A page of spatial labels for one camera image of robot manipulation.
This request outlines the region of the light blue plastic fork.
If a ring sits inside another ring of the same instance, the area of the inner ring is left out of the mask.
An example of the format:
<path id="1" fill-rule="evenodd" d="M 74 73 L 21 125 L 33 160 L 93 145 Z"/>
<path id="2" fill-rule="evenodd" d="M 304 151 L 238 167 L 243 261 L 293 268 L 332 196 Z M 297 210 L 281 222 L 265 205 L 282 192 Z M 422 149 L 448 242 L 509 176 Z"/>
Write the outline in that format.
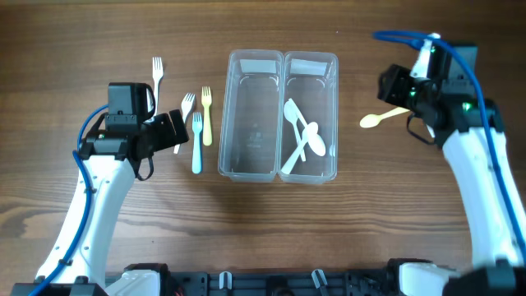
<path id="1" fill-rule="evenodd" d="M 194 174 L 199 174 L 202 170 L 201 161 L 201 132 L 203 131 L 203 120 L 200 112 L 192 115 L 193 151 L 191 169 Z"/>

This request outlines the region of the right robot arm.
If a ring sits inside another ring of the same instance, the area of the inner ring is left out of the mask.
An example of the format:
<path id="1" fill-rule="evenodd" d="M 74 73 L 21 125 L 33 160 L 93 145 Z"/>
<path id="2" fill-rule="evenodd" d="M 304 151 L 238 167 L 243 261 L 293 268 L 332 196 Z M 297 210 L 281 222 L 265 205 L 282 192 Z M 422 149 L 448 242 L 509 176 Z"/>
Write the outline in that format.
<path id="1" fill-rule="evenodd" d="M 478 49 L 451 46 L 435 34 L 407 33 L 403 42 L 418 50 L 418 59 L 411 69 L 393 64 L 383 72 L 378 97 L 420 118 L 443 152 L 468 219 L 473 269 L 395 263 L 396 288 L 402 295 L 523 295 L 525 211 L 500 112 L 473 73 Z"/>

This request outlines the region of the white plastic spoon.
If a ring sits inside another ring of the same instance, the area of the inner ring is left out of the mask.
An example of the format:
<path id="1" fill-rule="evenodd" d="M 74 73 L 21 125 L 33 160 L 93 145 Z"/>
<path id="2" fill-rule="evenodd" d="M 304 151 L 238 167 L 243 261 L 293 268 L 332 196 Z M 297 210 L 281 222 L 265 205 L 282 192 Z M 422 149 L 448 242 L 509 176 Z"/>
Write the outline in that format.
<path id="1" fill-rule="evenodd" d="M 303 126 L 306 127 L 307 126 L 307 121 L 303 117 L 301 111 L 299 110 L 299 107 L 295 104 L 295 102 L 293 101 L 292 98 L 289 98 L 288 101 L 292 103 L 293 107 L 295 108 L 295 111 L 296 111 L 296 114 L 298 116 L 298 119 L 301 121 Z M 321 136 L 319 134 L 316 134 L 314 136 L 314 138 L 312 140 L 310 140 L 308 143 L 309 143 L 309 146 L 311 147 L 311 149 L 313 150 L 313 152 L 316 155 L 319 155 L 319 156 L 324 156 L 325 155 L 325 152 L 326 152 L 325 143 L 324 143 L 323 139 L 321 138 Z"/>
<path id="2" fill-rule="evenodd" d="M 305 118 L 302 116 L 301 112 L 299 111 L 298 106 L 294 103 L 292 98 L 289 98 L 287 102 L 284 104 L 284 116 L 285 116 L 285 119 L 293 125 L 294 136 L 296 138 L 296 142 L 299 143 L 301 140 L 301 137 L 299 134 L 297 122 L 300 121 L 300 123 L 304 127 L 307 126 L 307 122 Z"/>
<path id="3" fill-rule="evenodd" d="M 301 152 L 303 151 L 304 146 L 308 143 L 309 137 L 317 134 L 318 124 L 315 122 L 308 123 L 307 126 L 302 131 L 302 137 L 298 143 L 297 148 L 289 156 L 287 161 L 284 163 L 284 166 L 281 169 L 281 172 L 284 174 L 290 174 L 293 170 L 294 165 L 296 164 L 298 158 L 300 157 Z"/>

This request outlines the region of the yellow plastic spoon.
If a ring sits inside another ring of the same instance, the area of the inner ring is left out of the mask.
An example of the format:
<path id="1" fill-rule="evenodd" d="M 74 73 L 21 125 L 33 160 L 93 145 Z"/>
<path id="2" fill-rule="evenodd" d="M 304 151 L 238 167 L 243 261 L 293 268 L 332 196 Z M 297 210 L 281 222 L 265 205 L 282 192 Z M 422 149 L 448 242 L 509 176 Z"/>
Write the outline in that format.
<path id="1" fill-rule="evenodd" d="M 386 118 L 391 118 L 391 117 L 400 115 L 402 113 L 407 113 L 407 112 L 408 112 L 408 109 L 405 109 L 405 108 L 402 108 L 402 107 L 397 107 L 395 109 L 392 109 L 392 110 L 390 110 L 390 111 L 388 111 L 386 113 L 382 113 L 382 114 L 370 113 L 370 114 L 366 115 L 365 117 L 363 117 L 361 119 L 361 121 L 359 122 L 359 126 L 361 128 L 375 127 L 382 120 L 384 120 Z"/>

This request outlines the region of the yellow plastic fork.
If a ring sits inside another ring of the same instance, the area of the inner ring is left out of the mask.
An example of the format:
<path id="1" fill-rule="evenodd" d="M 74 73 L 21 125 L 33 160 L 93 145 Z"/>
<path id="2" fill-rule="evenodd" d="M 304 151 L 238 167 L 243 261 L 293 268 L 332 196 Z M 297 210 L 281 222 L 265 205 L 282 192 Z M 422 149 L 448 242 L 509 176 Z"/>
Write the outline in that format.
<path id="1" fill-rule="evenodd" d="M 212 105 L 212 94 L 209 86 L 203 86 L 201 90 L 201 104 L 203 106 L 204 117 L 203 117 L 203 144 L 205 146 L 211 146 L 213 142 L 211 120 L 210 120 L 210 107 Z"/>

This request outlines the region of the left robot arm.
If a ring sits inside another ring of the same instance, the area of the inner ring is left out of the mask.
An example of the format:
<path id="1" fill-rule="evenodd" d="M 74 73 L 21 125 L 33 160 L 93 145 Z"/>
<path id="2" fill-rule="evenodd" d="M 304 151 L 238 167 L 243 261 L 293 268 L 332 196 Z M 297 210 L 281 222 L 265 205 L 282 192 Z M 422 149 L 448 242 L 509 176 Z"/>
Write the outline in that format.
<path id="1" fill-rule="evenodd" d="M 188 141 L 182 115 L 158 113 L 159 91 L 146 83 L 112 82 L 107 105 L 86 120 L 72 152 L 79 169 L 76 190 L 58 238 L 31 283 L 14 295 L 175 295 L 165 264 L 131 264 L 106 282 L 108 251 L 118 213 L 140 174 L 142 160 Z"/>

